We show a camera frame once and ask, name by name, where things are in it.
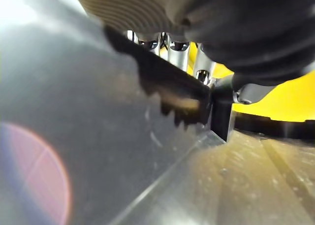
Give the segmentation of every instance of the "yellow surface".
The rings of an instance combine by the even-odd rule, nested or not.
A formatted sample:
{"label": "yellow surface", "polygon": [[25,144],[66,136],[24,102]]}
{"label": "yellow surface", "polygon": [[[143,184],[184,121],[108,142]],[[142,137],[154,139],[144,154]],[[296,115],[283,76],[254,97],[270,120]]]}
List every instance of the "yellow surface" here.
{"label": "yellow surface", "polygon": [[[190,48],[190,69],[196,58],[197,48]],[[233,72],[222,64],[217,64],[214,70],[215,78],[223,78]],[[273,120],[304,122],[315,120],[315,71],[287,81],[277,86],[263,100],[251,105],[234,104],[233,110],[240,113],[270,117]]]}

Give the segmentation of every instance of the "gray metal panel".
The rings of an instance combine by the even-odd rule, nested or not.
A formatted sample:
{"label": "gray metal panel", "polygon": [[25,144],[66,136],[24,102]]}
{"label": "gray metal panel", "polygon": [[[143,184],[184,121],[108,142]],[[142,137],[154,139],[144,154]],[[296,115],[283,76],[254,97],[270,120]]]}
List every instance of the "gray metal panel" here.
{"label": "gray metal panel", "polygon": [[[198,137],[193,128],[176,128],[172,114],[161,115],[159,96],[148,98],[140,86],[135,60],[114,51],[96,21],[57,0],[6,1],[0,16],[0,197],[6,201],[0,222],[57,224],[23,189],[28,183],[14,166],[20,158],[6,154],[26,144],[12,143],[23,128],[48,142],[64,164],[69,223],[106,224]],[[8,172],[17,178],[14,186]]]}

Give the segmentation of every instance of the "lens flare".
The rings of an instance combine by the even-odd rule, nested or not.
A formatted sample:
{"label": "lens flare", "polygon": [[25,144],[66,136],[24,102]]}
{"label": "lens flare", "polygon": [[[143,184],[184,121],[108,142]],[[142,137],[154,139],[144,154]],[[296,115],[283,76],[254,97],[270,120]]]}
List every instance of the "lens flare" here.
{"label": "lens flare", "polygon": [[18,192],[52,225],[65,225],[71,208],[69,178],[53,148],[18,125],[0,124],[0,149],[9,162]]}

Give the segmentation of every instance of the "scratched metal floor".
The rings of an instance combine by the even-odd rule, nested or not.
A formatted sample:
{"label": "scratched metal floor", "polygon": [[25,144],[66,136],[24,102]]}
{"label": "scratched metal floor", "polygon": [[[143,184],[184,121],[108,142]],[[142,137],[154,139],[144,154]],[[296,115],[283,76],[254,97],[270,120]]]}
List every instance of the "scratched metal floor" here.
{"label": "scratched metal floor", "polygon": [[195,149],[113,224],[313,225],[315,148],[234,132]]}

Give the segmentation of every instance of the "silver metal rod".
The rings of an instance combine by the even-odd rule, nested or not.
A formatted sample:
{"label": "silver metal rod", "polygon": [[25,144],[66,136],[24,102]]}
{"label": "silver metal rod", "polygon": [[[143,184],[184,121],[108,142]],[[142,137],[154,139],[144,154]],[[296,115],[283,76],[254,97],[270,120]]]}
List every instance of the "silver metal rod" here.
{"label": "silver metal rod", "polygon": [[137,43],[143,45],[147,50],[159,56],[161,38],[160,33],[142,34],[136,33]]}
{"label": "silver metal rod", "polygon": [[207,85],[211,81],[215,65],[216,63],[209,59],[203,52],[202,44],[199,44],[196,60],[193,66],[193,76]]}
{"label": "silver metal rod", "polygon": [[186,72],[187,65],[188,65],[188,54],[189,54],[189,48],[190,48],[189,42],[186,42],[186,43],[176,42],[172,40],[170,36],[168,36],[167,40],[168,40],[167,60],[173,65],[175,65],[176,67],[178,67],[179,69]]}

